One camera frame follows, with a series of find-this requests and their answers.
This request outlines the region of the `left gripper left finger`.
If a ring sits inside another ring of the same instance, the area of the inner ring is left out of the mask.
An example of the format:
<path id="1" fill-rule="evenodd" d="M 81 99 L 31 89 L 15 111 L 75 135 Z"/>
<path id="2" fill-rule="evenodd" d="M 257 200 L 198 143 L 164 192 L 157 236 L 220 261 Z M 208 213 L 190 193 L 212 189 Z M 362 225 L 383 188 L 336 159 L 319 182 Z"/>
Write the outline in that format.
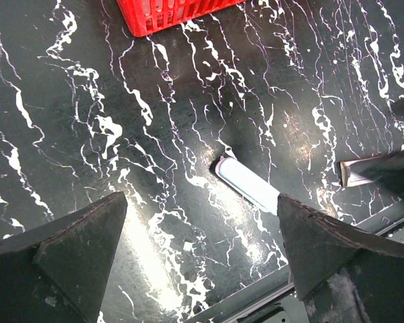
<path id="1" fill-rule="evenodd" d="M 0 322 L 96 322 L 127 213 L 114 192 L 0 241 Z"/>

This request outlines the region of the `light blue stapler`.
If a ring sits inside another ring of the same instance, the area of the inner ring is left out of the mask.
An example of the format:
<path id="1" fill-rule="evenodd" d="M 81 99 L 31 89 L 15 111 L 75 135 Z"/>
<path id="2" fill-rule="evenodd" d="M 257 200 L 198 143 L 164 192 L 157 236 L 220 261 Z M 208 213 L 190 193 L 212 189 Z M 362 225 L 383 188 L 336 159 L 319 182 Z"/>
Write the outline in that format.
<path id="1" fill-rule="evenodd" d="M 260 210 L 277 215 L 280 192 L 270 183 L 233 157 L 225 157 L 215 165 L 215 173 Z"/>

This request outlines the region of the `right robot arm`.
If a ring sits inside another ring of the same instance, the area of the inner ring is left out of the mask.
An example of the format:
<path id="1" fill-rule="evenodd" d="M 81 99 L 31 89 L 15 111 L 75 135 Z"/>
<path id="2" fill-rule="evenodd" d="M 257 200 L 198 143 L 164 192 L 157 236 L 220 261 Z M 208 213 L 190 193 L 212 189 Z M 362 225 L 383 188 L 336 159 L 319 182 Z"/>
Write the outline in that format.
<path id="1" fill-rule="evenodd" d="M 352 172 L 404 199 L 404 150 L 362 161 Z"/>

